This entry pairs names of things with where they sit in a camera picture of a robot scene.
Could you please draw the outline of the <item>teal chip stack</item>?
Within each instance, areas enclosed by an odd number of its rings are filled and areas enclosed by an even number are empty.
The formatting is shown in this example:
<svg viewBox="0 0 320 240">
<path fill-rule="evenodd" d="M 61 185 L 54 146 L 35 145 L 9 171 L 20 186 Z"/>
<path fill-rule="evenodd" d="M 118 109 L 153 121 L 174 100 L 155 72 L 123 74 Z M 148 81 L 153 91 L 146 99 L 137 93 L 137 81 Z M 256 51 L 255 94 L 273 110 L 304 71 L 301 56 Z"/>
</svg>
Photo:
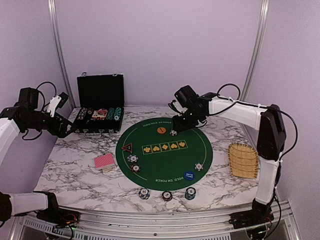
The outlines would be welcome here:
<svg viewBox="0 0 320 240">
<path fill-rule="evenodd" d="M 184 197 L 189 201 L 193 200 L 196 197 L 196 189 L 194 187 L 188 187 L 185 190 Z"/>
</svg>

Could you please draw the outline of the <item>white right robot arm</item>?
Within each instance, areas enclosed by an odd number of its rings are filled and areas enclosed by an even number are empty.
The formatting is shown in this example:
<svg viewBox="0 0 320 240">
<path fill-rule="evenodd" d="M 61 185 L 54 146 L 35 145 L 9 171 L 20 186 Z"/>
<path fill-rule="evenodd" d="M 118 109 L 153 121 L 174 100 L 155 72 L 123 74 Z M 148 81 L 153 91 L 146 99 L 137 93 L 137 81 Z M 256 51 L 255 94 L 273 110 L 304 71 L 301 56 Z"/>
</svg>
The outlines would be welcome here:
<svg viewBox="0 0 320 240">
<path fill-rule="evenodd" d="M 196 127 L 207 117 L 218 116 L 246 125 L 258 132 L 256 150 L 260 162 L 258 189 L 247 219 L 258 224 L 267 216 L 265 206 L 273 201 L 277 174 L 286 141 L 286 130 L 277 105 L 255 105 L 208 92 L 204 95 L 175 93 L 169 106 L 178 114 L 172 118 L 176 132 Z"/>
</svg>

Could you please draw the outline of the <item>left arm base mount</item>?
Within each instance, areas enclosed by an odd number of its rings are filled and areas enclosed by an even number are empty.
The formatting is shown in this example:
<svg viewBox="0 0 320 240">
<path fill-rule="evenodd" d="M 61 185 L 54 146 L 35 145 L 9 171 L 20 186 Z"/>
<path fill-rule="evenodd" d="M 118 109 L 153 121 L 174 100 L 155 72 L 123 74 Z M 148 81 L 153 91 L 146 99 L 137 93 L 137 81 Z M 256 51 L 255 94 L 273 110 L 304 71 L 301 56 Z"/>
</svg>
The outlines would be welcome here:
<svg viewBox="0 0 320 240">
<path fill-rule="evenodd" d="M 61 209 L 46 209 L 39 210 L 36 217 L 40 220 L 55 224 L 59 228 L 71 226 L 78 223 L 80 213 L 74 210 Z"/>
</svg>

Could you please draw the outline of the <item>white blue chips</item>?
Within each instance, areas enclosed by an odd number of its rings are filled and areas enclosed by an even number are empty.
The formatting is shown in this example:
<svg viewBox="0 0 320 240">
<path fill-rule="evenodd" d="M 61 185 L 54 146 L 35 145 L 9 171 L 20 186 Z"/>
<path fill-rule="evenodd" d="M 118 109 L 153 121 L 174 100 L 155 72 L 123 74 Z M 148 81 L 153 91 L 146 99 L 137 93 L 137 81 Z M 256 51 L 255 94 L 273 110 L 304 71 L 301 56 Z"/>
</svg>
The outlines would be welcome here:
<svg viewBox="0 0 320 240">
<path fill-rule="evenodd" d="M 138 156 L 135 154 L 130 154 L 126 159 L 130 163 L 136 163 L 139 160 Z"/>
</svg>

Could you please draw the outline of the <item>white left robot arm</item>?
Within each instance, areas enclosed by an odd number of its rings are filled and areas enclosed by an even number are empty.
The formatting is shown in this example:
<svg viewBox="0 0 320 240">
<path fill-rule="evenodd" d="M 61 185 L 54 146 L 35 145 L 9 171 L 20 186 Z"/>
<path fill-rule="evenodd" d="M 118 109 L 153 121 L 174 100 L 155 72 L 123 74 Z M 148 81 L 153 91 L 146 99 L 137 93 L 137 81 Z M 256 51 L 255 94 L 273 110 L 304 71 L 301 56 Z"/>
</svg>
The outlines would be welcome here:
<svg viewBox="0 0 320 240">
<path fill-rule="evenodd" d="M 78 129 L 58 113 L 30 110 L 23 105 L 7 107 L 0 113 L 0 160 L 3 161 L 8 149 L 20 133 L 27 130 L 46 130 L 58 138 L 65 138 Z M 5 222 L 12 216 L 33 211 L 43 211 L 53 223 L 63 219 L 63 211 L 59 208 L 57 198 L 51 192 L 1 193 L 0 221 Z"/>
</svg>

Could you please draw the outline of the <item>white blue chip stack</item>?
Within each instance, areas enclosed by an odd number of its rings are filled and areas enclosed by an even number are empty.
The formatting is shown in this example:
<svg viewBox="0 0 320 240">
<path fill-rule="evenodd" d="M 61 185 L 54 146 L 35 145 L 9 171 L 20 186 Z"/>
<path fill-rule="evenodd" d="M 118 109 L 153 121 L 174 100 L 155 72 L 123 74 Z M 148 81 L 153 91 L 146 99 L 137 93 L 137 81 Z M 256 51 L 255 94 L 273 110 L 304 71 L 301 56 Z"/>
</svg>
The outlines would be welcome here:
<svg viewBox="0 0 320 240">
<path fill-rule="evenodd" d="M 141 199 L 147 200 L 150 197 L 150 190 L 147 188 L 141 188 L 138 192 L 138 195 Z"/>
</svg>

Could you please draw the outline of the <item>red black chip stack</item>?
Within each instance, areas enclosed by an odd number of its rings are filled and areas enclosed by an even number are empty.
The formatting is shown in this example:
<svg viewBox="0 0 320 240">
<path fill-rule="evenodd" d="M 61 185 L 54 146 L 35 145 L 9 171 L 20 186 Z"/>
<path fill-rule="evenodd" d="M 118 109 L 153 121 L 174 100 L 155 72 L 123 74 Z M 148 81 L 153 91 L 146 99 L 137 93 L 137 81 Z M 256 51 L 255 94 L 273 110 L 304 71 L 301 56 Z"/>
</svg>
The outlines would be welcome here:
<svg viewBox="0 0 320 240">
<path fill-rule="evenodd" d="M 163 191 L 161 197 L 166 202 L 171 201 L 173 199 L 171 191 Z"/>
</svg>

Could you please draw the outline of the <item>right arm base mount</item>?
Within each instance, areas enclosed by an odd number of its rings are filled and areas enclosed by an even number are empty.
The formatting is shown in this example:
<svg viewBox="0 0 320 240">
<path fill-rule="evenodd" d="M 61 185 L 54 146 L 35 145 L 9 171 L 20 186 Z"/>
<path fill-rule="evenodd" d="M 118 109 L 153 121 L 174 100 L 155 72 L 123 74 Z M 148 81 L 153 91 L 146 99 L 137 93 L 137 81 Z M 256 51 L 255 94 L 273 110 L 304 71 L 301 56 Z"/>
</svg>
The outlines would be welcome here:
<svg viewBox="0 0 320 240">
<path fill-rule="evenodd" d="M 252 227 L 273 221 L 274 215 L 268 210 L 264 216 L 260 212 L 254 210 L 240 211 L 230 214 L 229 224 L 233 225 L 234 229 Z"/>
</svg>

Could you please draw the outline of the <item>orange dealer button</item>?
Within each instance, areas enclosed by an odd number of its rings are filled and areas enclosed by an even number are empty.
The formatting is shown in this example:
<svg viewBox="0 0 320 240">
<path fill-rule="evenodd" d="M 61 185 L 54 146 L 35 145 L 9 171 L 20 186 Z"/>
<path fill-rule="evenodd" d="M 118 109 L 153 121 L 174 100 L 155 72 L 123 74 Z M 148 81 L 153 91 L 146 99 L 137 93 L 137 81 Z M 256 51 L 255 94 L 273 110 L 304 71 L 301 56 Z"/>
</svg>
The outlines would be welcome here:
<svg viewBox="0 0 320 240">
<path fill-rule="evenodd" d="M 157 132 L 158 132 L 159 134 L 165 134 L 165 133 L 167 132 L 167 130 L 166 130 L 165 127 L 159 127 L 159 128 L 157 129 Z"/>
</svg>

